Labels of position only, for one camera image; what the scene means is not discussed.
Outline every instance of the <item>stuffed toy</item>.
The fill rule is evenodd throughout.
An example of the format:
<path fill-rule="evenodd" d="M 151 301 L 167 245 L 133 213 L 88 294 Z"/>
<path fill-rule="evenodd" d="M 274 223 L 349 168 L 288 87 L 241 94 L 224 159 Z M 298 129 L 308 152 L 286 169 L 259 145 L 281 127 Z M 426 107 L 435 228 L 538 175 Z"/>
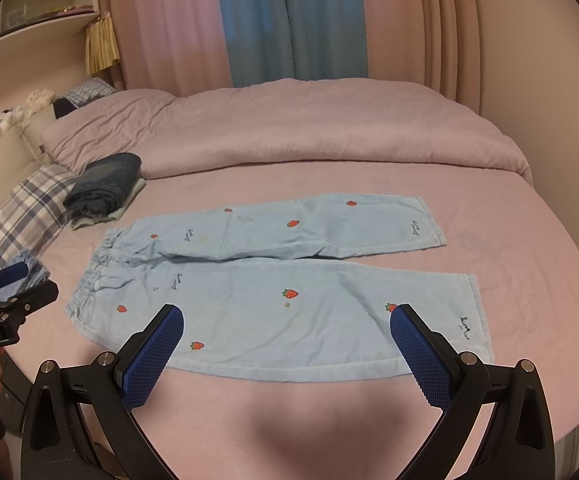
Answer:
<path fill-rule="evenodd" d="M 51 90 L 34 90 L 28 95 L 25 103 L 16 105 L 10 110 L 3 110 L 0 113 L 0 138 L 16 124 L 47 108 L 54 102 L 55 97 Z"/>
<path fill-rule="evenodd" d="M 34 90 L 27 97 L 27 106 L 31 111 L 29 115 L 31 116 L 36 112 L 44 110 L 44 108 L 47 108 L 54 102 L 55 98 L 56 96 L 51 90 Z"/>

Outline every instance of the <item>wall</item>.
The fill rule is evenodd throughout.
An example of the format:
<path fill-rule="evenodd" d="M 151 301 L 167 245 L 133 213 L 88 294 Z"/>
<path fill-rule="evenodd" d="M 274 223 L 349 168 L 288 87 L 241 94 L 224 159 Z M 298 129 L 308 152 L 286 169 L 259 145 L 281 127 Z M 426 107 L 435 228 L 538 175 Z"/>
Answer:
<path fill-rule="evenodd" d="M 32 90 L 61 94 L 85 78 L 83 32 L 14 51 L 0 60 L 0 112 L 25 102 Z"/>
<path fill-rule="evenodd" d="M 478 0 L 482 115 L 512 137 L 579 247 L 579 6 Z"/>

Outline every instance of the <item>blue plaid pillowcase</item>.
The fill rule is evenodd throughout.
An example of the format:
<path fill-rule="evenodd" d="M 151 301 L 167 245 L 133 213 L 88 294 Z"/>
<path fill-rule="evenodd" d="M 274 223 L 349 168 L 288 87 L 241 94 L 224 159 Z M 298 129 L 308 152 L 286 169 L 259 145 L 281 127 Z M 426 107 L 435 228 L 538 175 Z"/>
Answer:
<path fill-rule="evenodd" d="M 76 175 L 59 164 L 40 168 L 0 204 L 0 269 L 23 249 L 40 256 L 68 221 L 63 200 Z"/>
<path fill-rule="evenodd" d="M 113 86 L 105 83 L 99 77 L 87 79 L 73 90 L 67 92 L 63 97 L 67 99 L 76 108 L 81 108 L 87 103 L 95 101 L 101 97 L 111 95 L 115 92 Z"/>

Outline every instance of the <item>blue curtain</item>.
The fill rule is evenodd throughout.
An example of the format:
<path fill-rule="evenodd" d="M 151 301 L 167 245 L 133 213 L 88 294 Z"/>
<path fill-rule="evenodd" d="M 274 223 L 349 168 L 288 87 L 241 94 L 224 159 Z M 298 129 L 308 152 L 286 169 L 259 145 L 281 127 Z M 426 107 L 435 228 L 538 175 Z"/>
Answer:
<path fill-rule="evenodd" d="M 294 77 L 285 0 L 220 0 L 235 87 Z"/>
<path fill-rule="evenodd" d="M 363 0 L 285 0 L 297 79 L 367 77 Z"/>
<path fill-rule="evenodd" d="M 232 81 L 367 77 L 363 0 L 220 0 Z"/>

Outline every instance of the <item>screw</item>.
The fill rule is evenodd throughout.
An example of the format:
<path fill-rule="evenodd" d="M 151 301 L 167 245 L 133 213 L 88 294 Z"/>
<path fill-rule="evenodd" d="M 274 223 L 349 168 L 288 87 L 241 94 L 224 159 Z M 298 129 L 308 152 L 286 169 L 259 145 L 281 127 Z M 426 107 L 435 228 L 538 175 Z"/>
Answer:
<path fill-rule="evenodd" d="M 98 364 L 101 366 L 107 366 L 114 361 L 116 355 L 114 352 L 103 352 L 98 356 Z"/>
<path fill-rule="evenodd" d="M 54 369 L 54 362 L 53 361 L 45 361 L 40 365 L 40 371 L 44 374 L 47 374 L 51 370 Z"/>
<path fill-rule="evenodd" d="M 536 369 L 534 363 L 529 359 L 523 359 L 521 361 L 521 368 L 523 368 L 523 370 L 525 370 L 526 372 L 533 372 Z"/>
<path fill-rule="evenodd" d="M 471 352 L 461 353 L 460 360 L 466 365 L 475 365 L 478 362 L 478 358 Z"/>

